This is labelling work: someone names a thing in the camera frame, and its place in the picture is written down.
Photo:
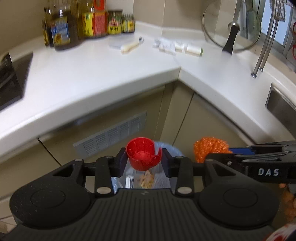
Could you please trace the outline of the person hand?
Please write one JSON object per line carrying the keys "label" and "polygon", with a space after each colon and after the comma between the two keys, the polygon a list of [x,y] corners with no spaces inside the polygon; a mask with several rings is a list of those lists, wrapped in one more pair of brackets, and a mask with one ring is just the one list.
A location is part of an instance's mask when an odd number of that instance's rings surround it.
{"label": "person hand", "polygon": [[283,211],[287,222],[292,222],[296,216],[295,196],[290,192],[287,184],[279,184],[279,188],[284,189],[282,195]]}

